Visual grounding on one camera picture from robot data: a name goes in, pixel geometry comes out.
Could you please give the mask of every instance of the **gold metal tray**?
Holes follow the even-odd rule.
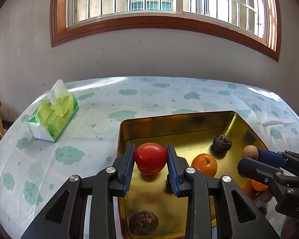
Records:
[[[225,134],[232,140],[232,147],[225,155],[213,152],[211,145],[215,136]],[[251,127],[235,112],[200,112],[180,115],[129,119],[121,123],[118,156],[123,155],[127,145],[136,147],[155,142],[163,147],[173,144],[178,156],[186,158],[189,165],[199,154],[207,153],[217,160],[215,175],[229,175],[256,201],[261,193],[252,189],[251,180],[242,178],[237,164],[247,145],[266,146]],[[122,235],[126,239],[181,238],[185,235],[187,198],[177,198],[165,192],[167,165],[155,175],[142,174],[134,166],[131,187],[125,198],[119,198],[119,215]],[[216,225],[214,202],[210,197],[212,226]],[[158,216],[158,228],[148,236],[137,236],[128,228],[128,220],[135,212],[149,210]]]

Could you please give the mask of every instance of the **table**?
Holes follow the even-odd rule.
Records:
[[[299,153],[299,117],[278,95],[256,87],[174,77],[113,77],[71,82],[66,87],[75,94],[80,109],[56,143],[35,139],[26,123],[49,91],[24,111],[0,142],[0,223],[12,239],[22,236],[71,175],[84,178],[112,165],[125,119],[233,110],[269,150]],[[266,206],[267,218],[280,232],[285,217],[274,206],[275,199]],[[116,230],[121,238],[118,218]]]

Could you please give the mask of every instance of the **tomato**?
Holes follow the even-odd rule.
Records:
[[[164,168],[167,162],[167,152],[159,144],[145,143],[136,149],[134,159],[140,172],[156,174]]]

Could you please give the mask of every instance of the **wall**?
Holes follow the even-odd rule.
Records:
[[[178,30],[122,30],[50,46],[50,0],[7,0],[0,10],[2,115],[18,117],[59,79],[182,76],[249,84],[279,94],[299,115],[299,7],[279,0],[279,63],[240,44]]]

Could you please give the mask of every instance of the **screw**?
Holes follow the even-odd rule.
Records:
[[[223,176],[223,177],[222,177],[222,180],[223,180],[224,182],[231,182],[231,178],[230,178],[229,176],[227,176],[227,175]]]
[[[195,170],[193,167],[188,167],[188,168],[186,168],[186,171],[187,171],[188,173],[194,173],[194,172],[196,172],[196,170]]]
[[[76,182],[78,179],[79,179],[79,176],[77,176],[77,175],[72,175],[72,176],[70,177],[70,181],[71,181],[71,182]]]
[[[106,172],[108,172],[108,173],[113,173],[113,172],[115,172],[115,168],[114,167],[108,167],[107,169],[106,169]]]

